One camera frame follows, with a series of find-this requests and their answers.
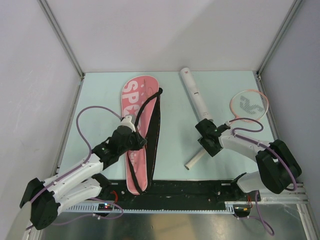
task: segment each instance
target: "metal floor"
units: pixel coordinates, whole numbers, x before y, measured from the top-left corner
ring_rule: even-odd
[[[115,220],[85,217],[64,226],[49,226],[42,240],[306,240],[296,205],[260,205],[273,227],[269,236],[254,219],[237,220],[230,214],[124,214]],[[251,215],[257,216],[255,206]],[[62,213],[66,222],[83,213]]]

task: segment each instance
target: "white stick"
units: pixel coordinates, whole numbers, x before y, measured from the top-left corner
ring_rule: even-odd
[[[193,106],[198,114],[199,120],[208,119],[213,121],[213,117],[210,115],[208,108],[202,98],[200,91],[197,87],[194,77],[188,67],[183,68],[180,71],[180,75],[184,82],[186,89],[188,90],[189,96],[192,100]]]
[[[188,67],[183,68],[180,71],[183,83],[188,90],[189,96],[192,100],[193,106],[196,110],[199,120],[208,119],[213,122],[213,117],[210,115],[208,108],[202,98],[200,91],[197,87],[195,79]],[[206,150],[202,148],[190,161],[188,161],[184,166],[186,169],[190,170],[193,165],[195,165],[205,154]]]
[[[184,165],[185,168],[190,170],[193,167],[193,165],[195,165],[206,154],[206,152],[207,151],[204,148],[198,151],[198,153]]]

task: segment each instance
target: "white tabletop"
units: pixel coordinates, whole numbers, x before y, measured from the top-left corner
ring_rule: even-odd
[[[204,98],[216,126],[234,119],[229,108],[230,100],[246,89],[256,89],[251,71],[194,71],[192,72],[199,91]],[[121,91],[127,81],[141,76],[155,77],[163,94],[160,100],[161,125],[156,155],[154,180],[219,180],[234,179],[247,172],[255,172],[258,167],[252,160],[228,149],[223,149],[214,158],[206,154],[191,170],[184,164],[201,148],[198,123],[188,94],[179,72],[105,72],[87,73],[75,110],[72,126],[63,154],[60,171],[72,167],[88,155],[88,148],[80,138],[76,128],[76,116],[85,107],[104,106],[121,114]],[[264,130],[259,133],[244,134],[260,140],[273,141],[266,117],[261,119]],[[92,147],[110,137],[119,125],[119,119],[103,109],[89,109],[79,120],[80,128]],[[238,121],[233,127],[258,129],[254,123]],[[108,179],[125,179],[125,158],[103,174]]]

